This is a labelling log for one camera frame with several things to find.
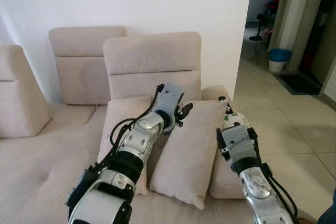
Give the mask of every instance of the door frame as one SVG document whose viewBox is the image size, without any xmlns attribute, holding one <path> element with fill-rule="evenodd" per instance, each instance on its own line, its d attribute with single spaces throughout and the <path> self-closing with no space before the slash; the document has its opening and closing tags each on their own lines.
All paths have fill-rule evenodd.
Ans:
<svg viewBox="0 0 336 224">
<path fill-rule="evenodd" d="M 279 3 L 274 31 L 268 49 L 282 48 L 292 51 L 287 63 L 288 71 L 299 69 L 304 50 L 321 0 L 283 0 Z"/>
</svg>

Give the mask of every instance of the tiled floor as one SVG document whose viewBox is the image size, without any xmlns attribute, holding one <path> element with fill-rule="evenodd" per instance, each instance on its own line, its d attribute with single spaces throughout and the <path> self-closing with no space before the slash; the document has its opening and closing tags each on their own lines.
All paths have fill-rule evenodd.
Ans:
<svg viewBox="0 0 336 224">
<path fill-rule="evenodd" d="M 336 113 L 310 95 L 291 95 L 268 71 L 266 47 L 247 28 L 234 101 L 259 135 L 260 152 L 303 215 L 318 219 L 336 186 Z"/>
</svg>

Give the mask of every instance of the throw pillow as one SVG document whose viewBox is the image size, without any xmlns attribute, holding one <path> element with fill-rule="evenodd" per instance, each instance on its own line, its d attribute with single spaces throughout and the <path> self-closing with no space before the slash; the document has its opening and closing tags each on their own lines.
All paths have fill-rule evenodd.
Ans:
<svg viewBox="0 0 336 224">
<path fill-rule="evenodd" d="M 216 128 L 223 124 L 227 103 L 191 102 L 194 108 L 163 149 L 150 189 L 203 209 L 217 149 Z"/>
<path fill-rule="evenodd" d="M 109 101 L 100 143 L 100 151 L 97 158 L 98 163 L 106 156 L 106 154 L 112 148 L 112 144 L 110 142 L 110 134 L 113 128 L 120 121 L 124 119 L 138 117 L 150 106 L 150 104 L 151 104 L 150 97 L 132 97 L 132 98 L 116 99 Z M 115 131 L 113 135 L 114 142 L 122 126 L 123 124 L 120 125 Z M 135 194 L 146 195 L 148 193 L 146 188 L 147 184 L 146 167 L 143 168 L 140 178 L 136 184 L 137 189 L 135 191 Z"/>
<path fill-rule="evenodd" d="M 224 124 L 220 128 L 232 127 L 235 122 L 250 127 L 242 114 L 234 112 L 225 115 Z M 238 175 L 231 170 L 230 162 L 226 162 L 218 150 L 209 184 L 210 195 L 215 199 L 245 199 L 241 184 Z"/>
</svg>

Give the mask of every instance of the fabric upholstery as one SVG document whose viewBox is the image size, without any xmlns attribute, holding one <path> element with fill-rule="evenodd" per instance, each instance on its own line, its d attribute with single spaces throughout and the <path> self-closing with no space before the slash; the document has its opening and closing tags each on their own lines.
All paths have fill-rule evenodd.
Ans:
<svg viewBox="0 0 336 224">
<path fill-rule="evenodd" d="M 108 74 L 200 69 L 201 37 L 195 32 L 115 38 L 103 49 Z"/>
<path fill-rule="evenodd" d="M 233 127 L 235 122 L 250 127 L 249 122 L 242 114 L 234 112 L 225 115 L 222 128 Z M 215 199 L 245 198 L 240 178 L 231 170 L 230 165 L 231 163 L 225 162 L 219 150 L 217 150 L 208 189 L 210 195 Z"/>
<path fill-rule="evenodd" d="M 201 79 L 198 71 L 116 74 L 109 77 L 111 99 L 153 96 L 160 83 L 177 83 L 185 94 L 183 100 L 201 99 Z"/>
<path fill-rule="evenodd" d="M 49 39 L 56 56 L 102 56 L 105 40 L 126 36 L 122 26 L 59 27 L 50 30 Z"/>
<path fill-rule="evenodd" d="M 161 134 L 153 145 L 153 149 L 152 149 L 151 155 L 149 156 L 149 159 L 147 161 L 147 166 L 146 166 L 148 187 L 150 186 L 150 181 L 152 179 L 154 169 L 156 167 L 156 164 L 159 161 L 159 158 L 168 141 L 168 138 L 169 138 L 169 133 Z"/>
<path fill-rule="evenodd" d="M 61 93 L 68 104 L 107 104 L 109 80 L 103 57 L 57 57 Z"/>
<path fill-rule="evenodd" d="M 34 201 L 42 197 L 38 197 L 42 187 L 50 191 L 43 195 L 47 201 L 34 210 L 38 213 L 35 218 L 50 212 L 58 218 L 59 206 L 67 210 L 64 202 L 68 192 L 98 155 L 106 106 L 98 107 L 92 117 L 94 111 L 95 106 L 58 105 L 53 118 L 37 136 L 0 140 L 1 223 L 21 224 L 25 216 L 30 216 L 28 211 L 35 209 Z M 56 164 L 62 161 L 64 168 L 57 168 Z M 29 223 L 52 223 L 36 220 Z"/>
<path fill-rule="evenodd" d="M 137 118 L 150 106 L 150 104 L 150 97 L 132 97 L 109 101 L 100 143 L 100 151 L 97 158 L 98 163 L 102 161 L 102 159 L 112 148 L 110 142 L 110 134 L 113 128 L 122 120 L 125 120 L 127 118 Z M 115 140 L 117 139 L 119 131 L 123 125 L 120 125 L 115 131 L 113 135 L 113 142 L 115 142 Z M 146 195 L 148 193 L 146 188 L 146 167 L 144 167 L 144 169 L 142 170 L 140 178 L 136 184 L 136 194 Z"/>
<path fill-rule="evenodd" d="M 216 128 L 223 123 L 226 103 L 192 103 L 183 127 L 173 129 L 163 149 L 150 188 L 203 209 L 217 149 Z"/>
<path fill-rule="evenodd" d="M 149 191 L 132 201 L 130 224 L 251 224 L 253 216 L 245 200 L 216 200 L 207 195 L 205 208 Z"/>
<path fill-rule="evenodd" d="M 38 134 L 51 119 L 20 46 L 0 46 L 0 138 Z"/>
<path fill-rule="evenodd" d="M 233 111 L 236 111 L 235 105 L 227 93 L 227 90 L 222 85 L 214 85 L 202 89 L 202 100 L 203 101 L 218 101 L 218 97 L 225 97 L 228 104 L 230 104 Z"/>
<path fill-rule="evenodd" d="M 190 99 L 201 94 L 201 39 L 172 33 L 109 39 L 103 46 L 111 99 L 152 95 L 161 82 L 174 82 Z"/>
<path fill-rule="evenodd" d="M 111 100 L 102 46 L 125 36 L 122 26 L 60 27 L 49 32 L 63 100 L 68 104 L 107 104 Z"/>
</svg>

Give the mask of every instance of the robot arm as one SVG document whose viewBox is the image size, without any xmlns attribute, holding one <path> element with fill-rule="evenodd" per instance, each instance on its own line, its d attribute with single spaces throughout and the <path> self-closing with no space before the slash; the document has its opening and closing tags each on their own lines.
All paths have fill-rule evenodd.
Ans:
<svg viewBox="0 0 336 224">
<path fill-rule="evenodd" d="M 254 212 L 254 224 L 296 223 L 295 214 L 291 214 L 270 179 L 272 175 L 267 164 L 261 163 L 254 129 L 235 123 L 235 126 L 222 131 L 217 129 L 217 140 L 225 161 L 232 163 L 231 169 L 242 180 L 243 192 Z"/>
<path fill-rule="evenodd" d="M 171 131 L 175 124 L 182 126 L 181 120 L 193 107 L 190 103 L 178 111 L 184 92 L 174 84 L 158 86 L 157 91 L 161 94 L 151 112 L 136 119 L 125 136 L 121 129 L 102 162 L 85 171 L 67 202 L 69 224 L 129 222 L 135 185 L 153 144 L 162 132 Z"/>
</svg>

